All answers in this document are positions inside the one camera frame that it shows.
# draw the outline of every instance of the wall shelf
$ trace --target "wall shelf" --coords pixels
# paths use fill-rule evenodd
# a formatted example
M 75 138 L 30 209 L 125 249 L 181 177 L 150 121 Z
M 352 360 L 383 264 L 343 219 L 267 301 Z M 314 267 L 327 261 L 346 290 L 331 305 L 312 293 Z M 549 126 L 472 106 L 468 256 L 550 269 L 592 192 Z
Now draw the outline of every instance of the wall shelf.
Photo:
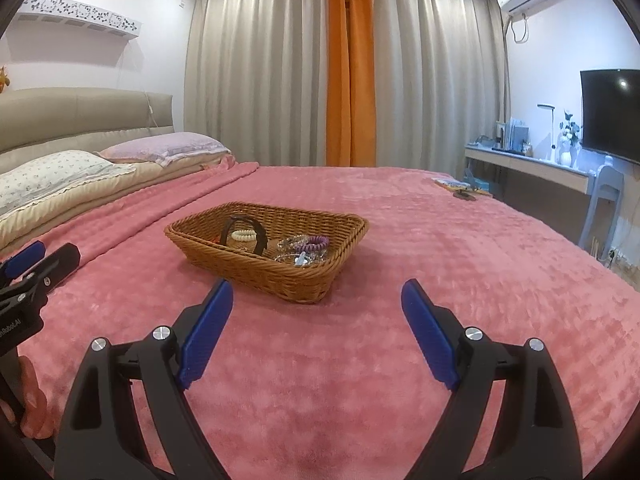
M 63 23 L 73 27 L 90 28 L 133 40 L 140 35 L 142 23 L 73 0 L 24 0 L 16 19 L 19 22 Z

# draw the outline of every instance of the hand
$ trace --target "hand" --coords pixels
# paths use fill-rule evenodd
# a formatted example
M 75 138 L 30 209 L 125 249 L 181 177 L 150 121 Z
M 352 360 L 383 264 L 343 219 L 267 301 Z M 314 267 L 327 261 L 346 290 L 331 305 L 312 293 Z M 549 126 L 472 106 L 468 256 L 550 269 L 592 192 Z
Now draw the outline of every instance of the hand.
M 18 357 L 22 367 L 22 390 L 24 392 L 24 416 L 20 428 L 27 438 L 49 438 L 53 435 L 54 421 L 47 411 L 47 397 L 38 386 L 38 377 L 33 363 L 28 357 Z M 0 400 L 0 408 L 9 423 L 15 424 L 14 411 L 7 403 Z

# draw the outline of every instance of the beige leather headboard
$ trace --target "beige leather headboard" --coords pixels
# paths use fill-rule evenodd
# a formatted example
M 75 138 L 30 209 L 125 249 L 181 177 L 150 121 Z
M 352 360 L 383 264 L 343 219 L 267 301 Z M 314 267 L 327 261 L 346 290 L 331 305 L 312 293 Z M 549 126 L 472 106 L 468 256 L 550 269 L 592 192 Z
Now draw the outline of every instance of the beige leather headboard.
M 0 173 L 51 153 L 100 152 L 127 140 L 172 133 L 171 106 L 171 95 L 128 90 L 5 92 L 0 94 Z

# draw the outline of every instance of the wicker basket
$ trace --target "wicker basket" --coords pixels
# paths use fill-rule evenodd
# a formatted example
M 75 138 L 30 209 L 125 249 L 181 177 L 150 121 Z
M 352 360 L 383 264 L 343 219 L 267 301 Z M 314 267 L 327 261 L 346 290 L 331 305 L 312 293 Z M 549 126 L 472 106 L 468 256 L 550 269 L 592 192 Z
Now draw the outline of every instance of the wicker basket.
M 262 256 L 251 253 L 256 242 L 243 244 L 230 238 L 228 246 L 214 242 L 231 216 L 237 214 L 251 216 L 264 227 L 269 243 Z M 369 222 L 356 215 L 230 202 L 174 222 L 164 233 L 198 267 L 283 300 L 315 303 L 327 294 L 368 229 Z M 272 259 L 278 241 L 299 234 L 328 236 L 327 260 L 295 267 Z

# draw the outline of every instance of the orange plush toy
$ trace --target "orange plush toy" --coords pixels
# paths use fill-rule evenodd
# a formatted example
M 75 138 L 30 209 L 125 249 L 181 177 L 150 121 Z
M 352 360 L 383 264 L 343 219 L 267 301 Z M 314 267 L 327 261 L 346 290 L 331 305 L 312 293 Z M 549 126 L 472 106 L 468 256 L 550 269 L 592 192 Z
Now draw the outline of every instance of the orange plush toy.
M 6 66 L 0 67 L 0 94 L 4 90 L 4 86 L 9 86 L 10 84 L 11 80 L 6 75 Z

